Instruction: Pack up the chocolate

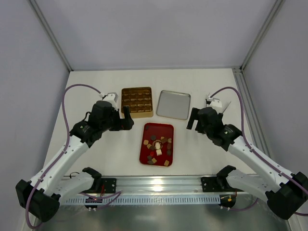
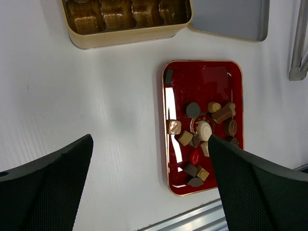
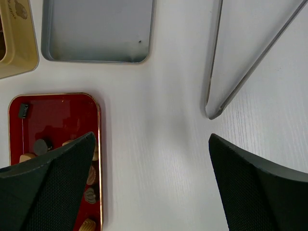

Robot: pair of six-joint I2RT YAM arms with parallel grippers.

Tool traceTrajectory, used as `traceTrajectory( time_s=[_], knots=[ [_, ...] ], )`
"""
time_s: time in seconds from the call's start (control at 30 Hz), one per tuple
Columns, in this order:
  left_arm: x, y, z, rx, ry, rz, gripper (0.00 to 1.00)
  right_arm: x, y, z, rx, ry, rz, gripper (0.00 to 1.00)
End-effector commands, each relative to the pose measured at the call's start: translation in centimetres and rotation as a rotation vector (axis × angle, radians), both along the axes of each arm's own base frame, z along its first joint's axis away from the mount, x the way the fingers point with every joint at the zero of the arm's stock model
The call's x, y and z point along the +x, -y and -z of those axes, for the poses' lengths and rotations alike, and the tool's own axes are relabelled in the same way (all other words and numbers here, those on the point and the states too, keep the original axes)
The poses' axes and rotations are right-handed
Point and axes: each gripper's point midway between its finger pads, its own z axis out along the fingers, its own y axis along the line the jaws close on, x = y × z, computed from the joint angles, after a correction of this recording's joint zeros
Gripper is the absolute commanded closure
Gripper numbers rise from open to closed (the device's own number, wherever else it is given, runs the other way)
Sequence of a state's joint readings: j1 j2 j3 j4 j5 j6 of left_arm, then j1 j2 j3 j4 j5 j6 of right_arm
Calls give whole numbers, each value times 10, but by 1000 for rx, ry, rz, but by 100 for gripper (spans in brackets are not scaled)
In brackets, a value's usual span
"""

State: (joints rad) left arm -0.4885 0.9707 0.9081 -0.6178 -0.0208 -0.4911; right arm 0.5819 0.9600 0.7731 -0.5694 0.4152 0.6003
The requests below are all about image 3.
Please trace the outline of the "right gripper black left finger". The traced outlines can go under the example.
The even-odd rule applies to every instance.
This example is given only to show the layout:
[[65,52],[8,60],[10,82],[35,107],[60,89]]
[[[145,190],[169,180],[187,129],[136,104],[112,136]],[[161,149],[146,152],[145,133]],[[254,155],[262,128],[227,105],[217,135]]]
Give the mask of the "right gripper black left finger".
[[71,231],[96,146],[93,132],[0,170],[2,231]]

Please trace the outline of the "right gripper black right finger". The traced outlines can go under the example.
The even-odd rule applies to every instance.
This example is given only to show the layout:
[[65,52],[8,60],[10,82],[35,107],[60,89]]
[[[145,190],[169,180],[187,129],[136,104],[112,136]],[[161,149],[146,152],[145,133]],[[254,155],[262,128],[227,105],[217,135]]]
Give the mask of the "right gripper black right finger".
[[230,231],[306,231],[308,175],[211,134],[209,154]]

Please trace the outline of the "metal tongs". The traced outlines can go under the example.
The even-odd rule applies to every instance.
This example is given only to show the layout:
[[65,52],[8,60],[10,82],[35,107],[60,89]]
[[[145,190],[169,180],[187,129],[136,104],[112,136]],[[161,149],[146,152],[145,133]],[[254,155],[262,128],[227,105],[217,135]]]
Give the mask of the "metal tongs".
[[306,0],[219,0],[205,114],[218,118],[282,37]]

